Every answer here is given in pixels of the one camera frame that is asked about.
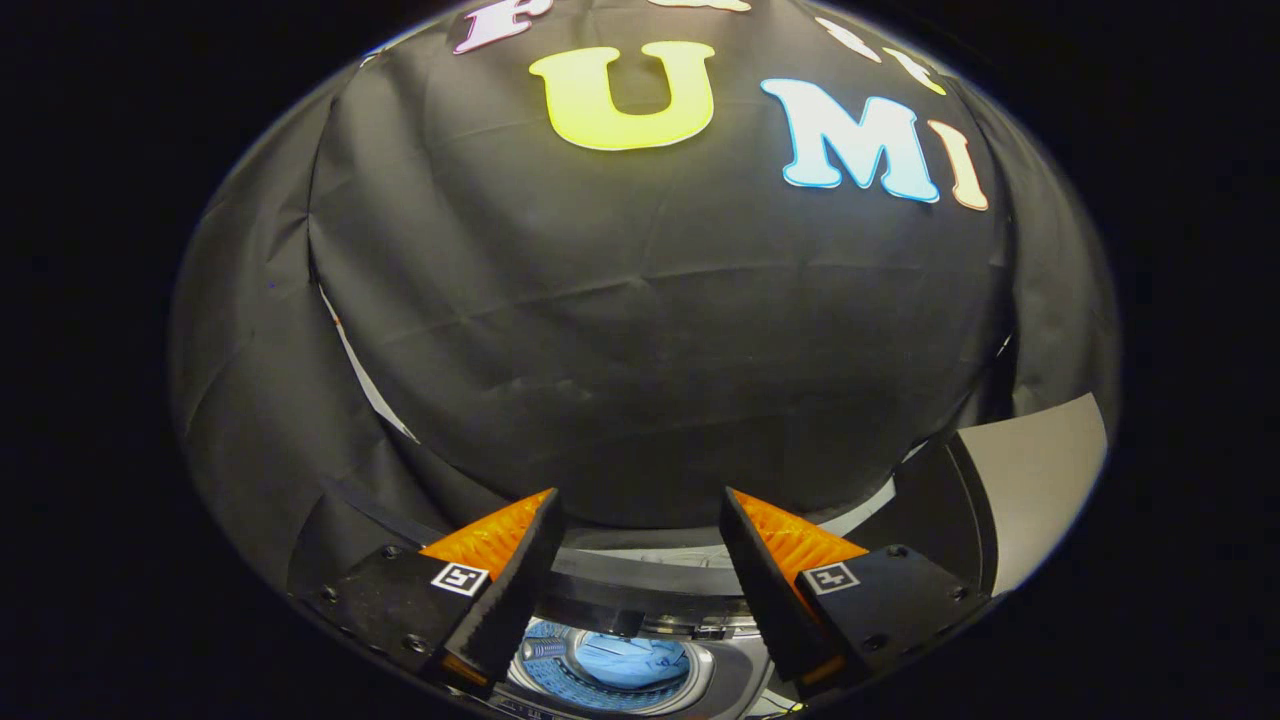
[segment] bolt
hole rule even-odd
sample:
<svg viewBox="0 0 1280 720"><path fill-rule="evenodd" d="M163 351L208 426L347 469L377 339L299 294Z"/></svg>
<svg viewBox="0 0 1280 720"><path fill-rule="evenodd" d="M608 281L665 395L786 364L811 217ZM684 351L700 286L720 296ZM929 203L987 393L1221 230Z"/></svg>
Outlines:
<svg viewBox="0 0 1280 720"><path fill-rule="evenodd" d="M417 635L404 635L404 648L413 652L426 652L426 641Z"/></svg>
<svg viewBox="0 0 1280 720"><path fill-rule="evenodd" d="M863 650L867 652L876 652L877 650L888 644L888 638L881 634L870 635L863 641Z"/></svg>

